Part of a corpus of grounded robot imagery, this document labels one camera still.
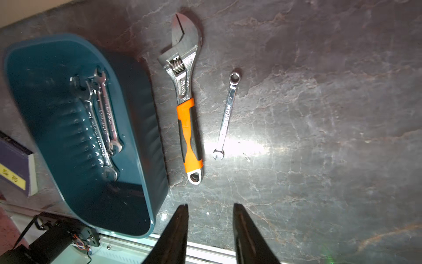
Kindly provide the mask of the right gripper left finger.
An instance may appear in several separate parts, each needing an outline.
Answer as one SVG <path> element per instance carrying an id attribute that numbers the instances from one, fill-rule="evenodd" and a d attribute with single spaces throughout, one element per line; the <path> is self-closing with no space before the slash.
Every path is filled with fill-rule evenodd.
<path id="1" fill-rule="evenodd" d="M 184 264 L 188 226 L 188 205 L 180 205 L 143 264 Z"/>

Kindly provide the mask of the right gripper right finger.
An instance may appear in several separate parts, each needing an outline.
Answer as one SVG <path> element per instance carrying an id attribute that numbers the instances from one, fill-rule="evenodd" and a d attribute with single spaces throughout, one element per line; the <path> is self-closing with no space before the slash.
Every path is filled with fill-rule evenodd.
<path id="1" fill-rule="evenodd" d="M 280 263 L 242 204 L 234 204 L 233 230 L 238 264 Z"/>

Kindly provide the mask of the large steel open-end wrench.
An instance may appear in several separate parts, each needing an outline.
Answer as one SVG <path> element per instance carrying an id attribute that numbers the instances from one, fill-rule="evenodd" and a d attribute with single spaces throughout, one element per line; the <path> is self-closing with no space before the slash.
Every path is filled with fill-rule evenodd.
<path id="1" fill-rule="evenodd" d="M 96 93 L 88 82 L 86 82 L 86 87 L 81 86 L 80 78 L 78 75 L 74 75 L 70 78 L 70 85 L 72 86 L 73 94 L 85 105 L 91 126 L 93 128 L 95 139 L 101 152 L 103 161 L 103 178 L 109 181 L 116 181 L 119 177 L 119 172 L 115 168 L 112 159 L 110 158 L 109 152 L 107 151 L 106 143 L 104 142 L 100 124 L 98 122 L 97 112 L 94 107 Z"/>

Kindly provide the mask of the teal plastic storage box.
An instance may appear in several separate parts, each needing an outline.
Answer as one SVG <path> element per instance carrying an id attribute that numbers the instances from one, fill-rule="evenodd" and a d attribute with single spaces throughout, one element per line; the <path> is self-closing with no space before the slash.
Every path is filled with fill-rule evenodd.
<path id="1" fill-rule="evenodd" d="M 87 106 L 71 84 L 106 75 L 121 152 L 118 178 L 105 175 L 103 154 Z M 4 75 L 20 115 L 64 202 L 83 222 L 134 238 L 149 236 L 169 183 L 146 68 L 74 34 L 10 45 Z"/>

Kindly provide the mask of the small steel combination wrench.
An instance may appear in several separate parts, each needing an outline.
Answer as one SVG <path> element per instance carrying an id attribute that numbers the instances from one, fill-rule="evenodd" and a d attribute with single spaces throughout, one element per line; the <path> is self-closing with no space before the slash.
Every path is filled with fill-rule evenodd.
<path id="1" fill-rule="evenodd" d="M 229 92 L 226 99 L 226 105 L 223 114 L 223 120 L 220 127 L 218 142 L 212 155 L 215 160 L 222 160 L 224 158 L 224 143 L 228 131 L 230 116 L 235 100 L 237 86 L 241 80 L 241 76 L 238 72 L 233 71 L 229 76 Z"/>

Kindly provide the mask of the orange handled adjustable wrench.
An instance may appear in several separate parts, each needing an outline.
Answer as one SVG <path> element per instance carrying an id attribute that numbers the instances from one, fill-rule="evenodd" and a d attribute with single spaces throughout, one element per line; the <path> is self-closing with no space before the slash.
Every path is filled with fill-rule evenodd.
<path id="1" fill-rule="evenodd" d="M 199 28 L 186 15 L 176 13 L 171 25 L 172 45 L 158 61 L 172 80 L 176 92 L 182 159 L 188 181 L 199 185 L 203 176 L 203 155 L 191 91 L 192 73 L 202 46 Z"/>

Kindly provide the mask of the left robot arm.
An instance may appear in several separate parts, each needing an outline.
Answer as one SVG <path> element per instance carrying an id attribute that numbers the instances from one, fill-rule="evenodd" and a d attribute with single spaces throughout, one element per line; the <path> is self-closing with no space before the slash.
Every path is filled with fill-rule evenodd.
<path id="1" fill-rule="evenodd" d="M 1 264 L 51 264 L 73 241 L 71 231 L 54 226 L 28 248 L 20 245 L 1 255 Z"/>

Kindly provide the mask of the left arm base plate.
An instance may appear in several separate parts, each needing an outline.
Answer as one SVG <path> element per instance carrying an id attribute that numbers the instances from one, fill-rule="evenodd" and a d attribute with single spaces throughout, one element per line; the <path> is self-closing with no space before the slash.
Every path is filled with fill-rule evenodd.
<path id="1" fill-rule="evenodd" d="M 58 247 L 75 243 L 88 247 L 99 247 L 100 236 L 92 228 L 75 218 L 42 212 L 34 223 L 39 231 L 45 231 L 40 237 L 42 245 Z"/>

